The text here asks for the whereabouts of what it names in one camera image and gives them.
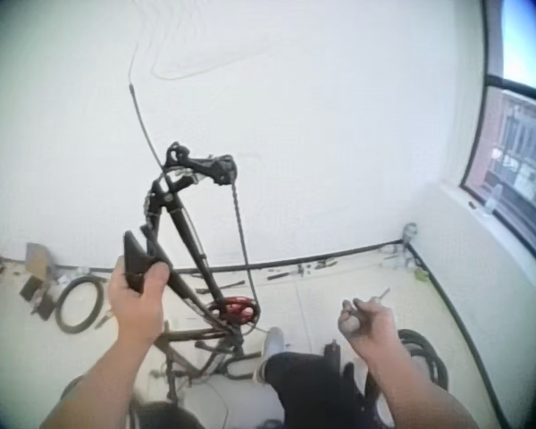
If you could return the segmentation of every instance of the window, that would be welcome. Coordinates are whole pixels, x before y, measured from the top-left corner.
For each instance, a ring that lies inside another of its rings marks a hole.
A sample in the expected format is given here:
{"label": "window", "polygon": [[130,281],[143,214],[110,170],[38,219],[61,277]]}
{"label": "window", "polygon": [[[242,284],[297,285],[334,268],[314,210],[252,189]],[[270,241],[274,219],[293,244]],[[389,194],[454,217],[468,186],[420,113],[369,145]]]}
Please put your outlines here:
{"label": "window", "polygon": [[462,188],[495,211],[536,257],[536,0],[483,0],[486,77]]}

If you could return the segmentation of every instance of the clear bottle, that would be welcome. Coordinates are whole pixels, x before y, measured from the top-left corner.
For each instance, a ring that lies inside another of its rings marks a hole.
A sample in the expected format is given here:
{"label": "clear bottle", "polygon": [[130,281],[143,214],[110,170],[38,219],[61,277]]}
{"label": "clear bottle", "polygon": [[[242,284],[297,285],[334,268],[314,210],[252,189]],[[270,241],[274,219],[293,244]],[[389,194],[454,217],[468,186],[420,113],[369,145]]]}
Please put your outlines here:
{"label": "clear bottle", "polygon": [[487,199],[486,203],[484,203],[484,208],[482,209],[482,212],[487,216],[492,216],[492,213],[496,210],[498,206],[500,197],[502,197],[502,184],[501,183],[499,183],[492,189],[489,199]]}

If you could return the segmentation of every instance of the person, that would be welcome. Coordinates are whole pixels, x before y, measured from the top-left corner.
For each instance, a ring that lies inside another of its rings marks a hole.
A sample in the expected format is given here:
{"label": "person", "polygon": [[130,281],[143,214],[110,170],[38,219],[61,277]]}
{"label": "person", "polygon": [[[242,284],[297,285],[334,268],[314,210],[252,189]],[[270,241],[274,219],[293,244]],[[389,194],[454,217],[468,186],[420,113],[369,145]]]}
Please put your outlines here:
{"label": "person", "polygon": [[[128,288],[122,258],[113,271],[109,300],[118,323],[117,340],[65,396],[41,427],[123,428],[133,395],[133,383],[145,355],[163,329],[162,296],[169,278],[166,264],[157,263],[145,275],[142,295]],[[465,408],[427,378],[398,338],[391,311],[378,299],[343,302],[338,326],[361,357],[383,392],[398,428],[476,428]],[[345,322],[354,311],[367,321],[348,332]],[[353,383],[348,383],[321,356],[285,352],[284,336],[272,328],[255,379],[278,393],[285,426],[299,428],[360,428]],[[174,408],[179,413],[181,408]],[[175,429],[187,429],[171,424]],[[199,423],[191,427],[202,427]]]}

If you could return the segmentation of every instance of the black pants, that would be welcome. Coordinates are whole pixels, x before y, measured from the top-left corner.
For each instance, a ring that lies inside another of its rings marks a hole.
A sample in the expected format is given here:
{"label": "black pants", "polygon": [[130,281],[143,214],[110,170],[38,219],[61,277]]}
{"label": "black pants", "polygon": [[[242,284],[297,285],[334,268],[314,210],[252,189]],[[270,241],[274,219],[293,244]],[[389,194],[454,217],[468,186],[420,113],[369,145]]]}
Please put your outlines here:
{"label": "black pants", "polygon": [[264,378],[278,393],[287,429],[361,427],[354,384],[322,356],[288,352],[272,356]]}

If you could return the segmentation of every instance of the forearm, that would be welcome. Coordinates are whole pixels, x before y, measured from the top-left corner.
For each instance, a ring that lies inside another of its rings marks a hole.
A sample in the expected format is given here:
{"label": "forearm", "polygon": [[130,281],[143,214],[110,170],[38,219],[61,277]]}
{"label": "forearm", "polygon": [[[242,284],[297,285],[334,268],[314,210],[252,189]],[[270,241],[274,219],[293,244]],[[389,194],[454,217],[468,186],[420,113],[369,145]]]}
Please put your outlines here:
{"label": "forearm", "polygon": [[42,427],[123,428],[133,383],[149,347],[117,340]]}
{"label": "forearm", "polygon": [[452,395],[425,376],[402,345],[372,359],[369,371],[385,395],[397,427],[478,427]]}

